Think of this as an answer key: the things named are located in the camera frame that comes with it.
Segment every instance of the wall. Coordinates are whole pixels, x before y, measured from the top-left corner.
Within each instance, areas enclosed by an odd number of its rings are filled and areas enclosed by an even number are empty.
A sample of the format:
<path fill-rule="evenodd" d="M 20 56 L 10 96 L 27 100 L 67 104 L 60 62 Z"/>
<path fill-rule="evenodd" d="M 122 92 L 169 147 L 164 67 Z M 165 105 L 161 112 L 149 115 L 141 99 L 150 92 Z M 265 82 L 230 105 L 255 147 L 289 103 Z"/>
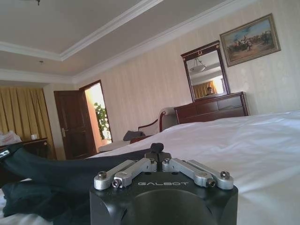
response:
<path fill-rule="evenodd" d="M 78 87 L 101 79 L 112 137 L 120 140 L 127 130 L 157 119 L 161 108 L 191 102 L 182 53 L 273 13 L 282 51 L 226 68 L 230 89 L 247 93 L 251 114 L 300 109 L 299 12 L 299 0 L 258 1 L 87 79 Z"/>
<path fill-rule="evenodd" d="M 56 151 L 56 156 L 58 160 L 66 159 L 64 145 L 62 141 L 62 135 L 60 130 L 60 123 L 58 119 L 56 103 L 54 98 L 55 90 L 74 90 L 73 84 L 64 84 L 64 83 L 51 83 L 43 88 L 45 101 L 47 104 L 49 122 L 52 131 L 52 137 L 54 142 L 54 147 Z"/>

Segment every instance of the dark blue cloth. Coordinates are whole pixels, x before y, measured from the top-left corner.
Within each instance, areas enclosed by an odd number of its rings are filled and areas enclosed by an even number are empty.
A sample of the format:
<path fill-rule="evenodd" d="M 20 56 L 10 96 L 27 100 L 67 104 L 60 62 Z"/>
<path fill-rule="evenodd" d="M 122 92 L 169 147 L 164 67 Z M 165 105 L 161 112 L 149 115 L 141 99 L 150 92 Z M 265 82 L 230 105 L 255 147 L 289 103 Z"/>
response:
<path fill-rule="evenodd" d="M 7 200 L 4 216 L 38 214 L 54 225 L 89 225 L 89 189 L 99 171 L 127 159 L 139 160 L 150 149 L 117 156 L 51 161 L 28 153 L 21 144 L 8 147 L 12 155 L 1 161 L 9 171 L 31 181 L 2 187 Z"/>

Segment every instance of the ceiling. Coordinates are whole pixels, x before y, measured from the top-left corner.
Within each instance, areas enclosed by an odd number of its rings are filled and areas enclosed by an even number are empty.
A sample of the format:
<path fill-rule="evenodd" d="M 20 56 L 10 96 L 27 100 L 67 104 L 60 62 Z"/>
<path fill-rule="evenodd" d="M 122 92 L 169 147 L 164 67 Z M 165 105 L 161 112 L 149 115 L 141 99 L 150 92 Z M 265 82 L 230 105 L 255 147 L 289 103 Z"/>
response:
<path fill-rule="evenodd" d="M 1 0 L 0 69 L 74 76 L 223 2 Z"/>
<path fill-rule="evenodd" d="M 206 68 L 202 72 L 190 71 L 190 69 L 196 66 L 197 64 L 195 63 L 195 59 L 187 61 L 187 68 L 189 70 L 188 74 L 191 80 L 197 79 L 201 76 L 202 77 L 207 76 L 207 75 L 220 76 L 221 66 L 220 66 L 220 60 L 217 51 L 213 51 L 208 54 L 202 55 L 198 57 L 198 60 L 200 60 L 206 66 Z"/>

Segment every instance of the green plant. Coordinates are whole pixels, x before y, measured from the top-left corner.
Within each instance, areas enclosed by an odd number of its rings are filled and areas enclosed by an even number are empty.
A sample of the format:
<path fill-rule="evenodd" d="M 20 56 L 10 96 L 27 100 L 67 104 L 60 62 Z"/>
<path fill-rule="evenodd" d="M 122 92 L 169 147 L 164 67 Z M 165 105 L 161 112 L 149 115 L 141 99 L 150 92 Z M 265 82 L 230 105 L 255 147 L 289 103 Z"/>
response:
<path fill-rule="evenodd" d="M 98 121 L 98 126 L 99 126 L 99 132 L 101 135 L 102 140 L 105 139 L 104 132 L 108 131 L 108 123 L 107 123 L 107 114 L 106 110 L 104 107 L 102 107 L 100 104 L 97 102 L 94 104 L 95 106 L 95 111 L 96 111 L 96 116 L 97 116 L 97 121 Z"/>

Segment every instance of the mirror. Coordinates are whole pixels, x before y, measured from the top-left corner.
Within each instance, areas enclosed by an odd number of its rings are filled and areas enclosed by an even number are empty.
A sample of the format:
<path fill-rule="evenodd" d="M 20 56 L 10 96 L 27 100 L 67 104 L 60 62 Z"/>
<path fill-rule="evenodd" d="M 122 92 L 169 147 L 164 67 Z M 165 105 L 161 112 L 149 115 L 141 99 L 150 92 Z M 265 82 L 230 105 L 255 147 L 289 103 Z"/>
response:
<path fill-rule="evenodd" d="M 229 94 L 219 41 L 181 55 L 193 101 Z"/>

